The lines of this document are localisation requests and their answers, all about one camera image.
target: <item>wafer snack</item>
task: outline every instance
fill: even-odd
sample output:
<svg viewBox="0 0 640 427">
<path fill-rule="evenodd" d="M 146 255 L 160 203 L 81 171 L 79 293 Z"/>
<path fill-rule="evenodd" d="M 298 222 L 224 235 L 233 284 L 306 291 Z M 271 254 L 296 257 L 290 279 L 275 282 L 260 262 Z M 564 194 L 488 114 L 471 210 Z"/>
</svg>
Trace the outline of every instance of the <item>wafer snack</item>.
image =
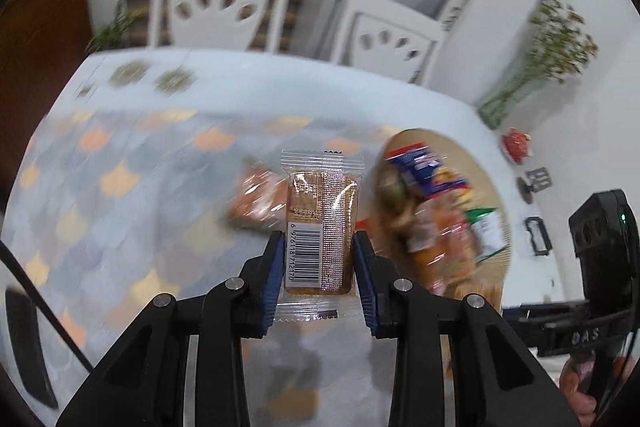
<svg viewBox="0 0 640 427">
<path fill-rule="evenodd" d="M 282 167 L 288 174 L 285 288 L 310 295 L 348 293 L 362 158 L 283 151 Z"/>
</svg>

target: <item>human hand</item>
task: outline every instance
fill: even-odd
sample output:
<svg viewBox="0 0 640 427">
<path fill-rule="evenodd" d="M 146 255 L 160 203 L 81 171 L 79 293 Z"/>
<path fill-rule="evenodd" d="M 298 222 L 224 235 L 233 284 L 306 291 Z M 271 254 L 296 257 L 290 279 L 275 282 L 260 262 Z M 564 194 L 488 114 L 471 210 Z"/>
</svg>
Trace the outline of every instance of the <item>human hand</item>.
<svg viewBox="0 0 640 427">
<path fill-rule="evenodd" d="M 618 375 L 622 370 L 625 360 L 622 357 L 616 359 L 613 364 L 613 374 Z M 635 360 L 630 359 L 622 374 L 622 381 L 626 381 L 631 375 Z M 596 400 L 593 396 L 589 396 L 578 391 L 578 386 L 593 371 L 593 361 L 581 364 L 580 371 L 576 373 L 576 364 L 572 359 L 565 363 L 562 374 L 560 375 L 560 391 L 569 402 L 569 406 L 576 413 L 580 420 L 581 427 L 591 427 L 596 420 Z"/>
</svg>

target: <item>round wicker tray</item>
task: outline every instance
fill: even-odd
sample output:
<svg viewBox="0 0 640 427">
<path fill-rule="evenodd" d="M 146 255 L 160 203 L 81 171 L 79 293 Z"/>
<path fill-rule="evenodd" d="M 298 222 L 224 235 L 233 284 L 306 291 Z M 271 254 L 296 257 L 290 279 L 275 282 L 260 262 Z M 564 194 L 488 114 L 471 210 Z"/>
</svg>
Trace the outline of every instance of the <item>round wicker tray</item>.
<svg viewBox="0 0 640 427">
<path fill-rule="evenodd" d="M 446 165 L 458 171 L 471 183 L 474 190 L 475 206 L 498 208 L 502 213 L 504 235 L 508 247 L 499 254 L 479 263 L 473 277 L 461 281 L 456 285 L 452 285 L 447 288 L 446 292 L 446 296 L 456 298 L 462 298 L 468 293 L 480 293 L 487 297 L 491 304 L 499 311 L 502 285 L 511 260 L 511 230 L 507 221 L 504 219 L 505 210 L 502 200 L 491 179 L 481 166 L 478 165 L 478 162 L 459 144 L 433 131 L 410 129 L 395 135 L 386 144 L 380 162 L 386 152 L 417 142 L 426 143 L 434 153 L 443 159 Z M 401 250 L 401 245 L 395 238 L 383 232 L 383 227 L 380 223 L 380 209 L 375 201 L 376 198 L 374 198 L 372 203 L 370 228 L 374 236 L 374 241 L 377 243 L 376 247 L 381 249 L 379 253 L 393 259 L 402 276 L 415 280 L 415 270 L 409 258 Z"/>
</svg>

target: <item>clear plastic bag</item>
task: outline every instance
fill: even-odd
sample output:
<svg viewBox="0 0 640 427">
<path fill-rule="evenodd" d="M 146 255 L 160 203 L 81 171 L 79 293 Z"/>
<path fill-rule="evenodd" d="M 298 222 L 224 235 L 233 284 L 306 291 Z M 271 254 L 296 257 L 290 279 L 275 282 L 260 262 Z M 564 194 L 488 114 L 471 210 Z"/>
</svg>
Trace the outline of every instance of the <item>clear plastic bag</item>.
<svg viewBox="0 0 640 427">
<path fill-rule="evenodd" d="M 348 293 L 363 158 L 285 150 L 282 168 L 288 175 L 286 290 L 303 295 Z"/>
<path fill-rule="evenodd" d="M 226 215 L 239 228 L 284 230 L 287 180 L 260 162 L 246 163 L 242 181 Z"/>
<path fill-rule="evenodd" d="M 475 270 L 472 236 L 454 197 L 441 192 L 421 203 L 407 241 L 420 283 L 436 293 L 468 279 Z"/>
<path fill-rule="evenodd" d="M 296 295 L 283 288 L 278 298 L 276 322 L 302 322 L 362 316 L 357 285 L 346 295 Z"/>
</svg>

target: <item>black cable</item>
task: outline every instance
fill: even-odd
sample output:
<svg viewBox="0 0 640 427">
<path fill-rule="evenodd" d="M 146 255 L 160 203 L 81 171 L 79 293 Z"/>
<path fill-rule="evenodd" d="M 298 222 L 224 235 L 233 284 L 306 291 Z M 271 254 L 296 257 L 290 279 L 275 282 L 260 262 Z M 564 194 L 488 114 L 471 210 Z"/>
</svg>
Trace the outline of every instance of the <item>black cable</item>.
<svg viewBox="0 0 640 427">
<path fill-rule="evenodd" d="M 65 341 L 65 344 L 69 347 L 69 349 L 71 349 L 73 354 L 78 358 L 80 363 L 84 365 L 84 368 L 87 371 L 91 372 L 94 368 L 93 365 L 91 365 L 91 362 L 89 362 L 87 357 L 80 350 L 80 348 L 78 347 L 78 344 L 76 344 L 74 340 L 71 338 L 71 336 L 69 336 L 69 334 L 66 332 L 63 325 L 60 324 L 60 321 L 55 316 L 51 308 L 49 308 L 49 305 L 47 304 L 45 299 L 42 298 L 42 295 L 40 295 L 40 292 L 38 291 L 36 286 L 33 285 L 27 273 L 22 269 L 22 266 L 20 266 L 20 263 L 18 263 L 18 260 L 14 257 L 14 254 L 11 253 L 11 251 L 4 245 L 2 241 L 0 241 L 0 261 L 2 261 L 2 263 L 8 268 L 8 270 L 17 279 L 18 283 L 20 283 L 22 288 L 24 288 L 25 293 L 27 293 L 27 296 L 40 309 L 42 314 L 49 321 L 49 324 L 53 326 L 53 328 L 58 332 L 62 340 Z"/>
</svg>

